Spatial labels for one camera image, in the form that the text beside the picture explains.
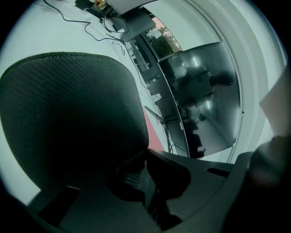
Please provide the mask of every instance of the person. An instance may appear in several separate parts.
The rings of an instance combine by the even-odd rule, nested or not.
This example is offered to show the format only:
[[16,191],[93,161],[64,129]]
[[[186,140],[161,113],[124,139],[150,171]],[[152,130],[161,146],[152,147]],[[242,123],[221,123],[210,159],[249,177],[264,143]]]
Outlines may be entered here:
[[229,86],[233,83],[233,75],[228,71],[220,71],[212,75],[203,66],[192,67],[190,72],[177,81],[174,97],[178,105],[184,108],[199,107],[213,98],[215,86]]

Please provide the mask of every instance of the computer monitor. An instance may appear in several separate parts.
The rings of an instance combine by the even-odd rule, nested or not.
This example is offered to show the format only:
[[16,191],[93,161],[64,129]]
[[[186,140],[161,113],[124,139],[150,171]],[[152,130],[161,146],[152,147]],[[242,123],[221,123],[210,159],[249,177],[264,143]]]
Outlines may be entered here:
[[188,145],[199,145],[196,134],[205,156],[230,148],[238,134],[241,106],[235,66],[225,43],[178,52],[159,65],[168,83],[165,88],[178,105]]
[[119,14],[124,13],[136,8],[141,5],[156,1],[156,0],[105,0],[111,5],[111,7]]

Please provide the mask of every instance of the white desk surface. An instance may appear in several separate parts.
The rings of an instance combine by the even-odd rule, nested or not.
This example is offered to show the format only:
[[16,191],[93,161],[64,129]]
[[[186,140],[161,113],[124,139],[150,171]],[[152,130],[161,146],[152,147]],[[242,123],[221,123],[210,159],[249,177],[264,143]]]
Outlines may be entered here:
[[[108,37],[106,35],[108,32],[99,23],[99,19],[75,7],[74,1],[47,0],[69,20],[91,22],[87,26],[87,30],[97,39]],[[11,30],[0,51],[0,76],[10,65],[20,59],[41,53],[65,51],[110,56],[125,65],[133,74],[142,105],[148,106],[151,110],[157,112],[151,95],[141,85],[135,65],[126,50],[125,55],[123,55],[120,45],[112,44],[112,40],[95,41],[84,31],[85,23],[66,22],[59,12],[50,9],[43,1],[39,0],[35,3],[43,6],[36,4],[30,6]],[[151,114],[148,114],[148,117],[166,150],[167,144],[162,125],[157,124],[156,119]],[[5,139],[1,124],[0,154],[0,172],[7,190],[24,204],[28,204],[40,190],[27,177],[15,160]]]

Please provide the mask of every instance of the black mesh fabric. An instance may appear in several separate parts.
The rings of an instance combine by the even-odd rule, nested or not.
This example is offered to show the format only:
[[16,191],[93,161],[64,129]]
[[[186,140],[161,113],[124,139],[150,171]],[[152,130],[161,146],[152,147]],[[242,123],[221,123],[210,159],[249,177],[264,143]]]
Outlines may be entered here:
[[124,175],[124,177],[122,177],[122,181],[131,187],[138,188],[140,184],[141,172],[142,170],[135,173],[127,173]]
[[149,144],[134,78],[106,56],[58,52],[20,60],[0,79],[0,118],[16,160],[41,189]]

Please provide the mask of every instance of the white wall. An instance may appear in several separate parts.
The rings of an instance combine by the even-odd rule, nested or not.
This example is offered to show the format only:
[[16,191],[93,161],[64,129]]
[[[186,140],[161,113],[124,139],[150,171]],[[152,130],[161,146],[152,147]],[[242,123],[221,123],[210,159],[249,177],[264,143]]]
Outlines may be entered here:
[[158,0],[144,7],[168,28],[183,50],[220,41],[205,18],[183,0]]
[[[269,91],[284,72],[287,59],[286,53],[284,52],[282,44],[272,26],[255,5],[252,5],[250,2],[244,0],[231,0],[231,2],[242,13],[259,43],[267,72],[267,76],[262,78],[267,80]],[[265,116],[260,107],[258,107],[258,115]],[[268,119],[265,118],[259,140],[254,140],[254,142],[251,142],[249,146],[257,148],[261,144],[271,140],[273,136],[274,132]]]

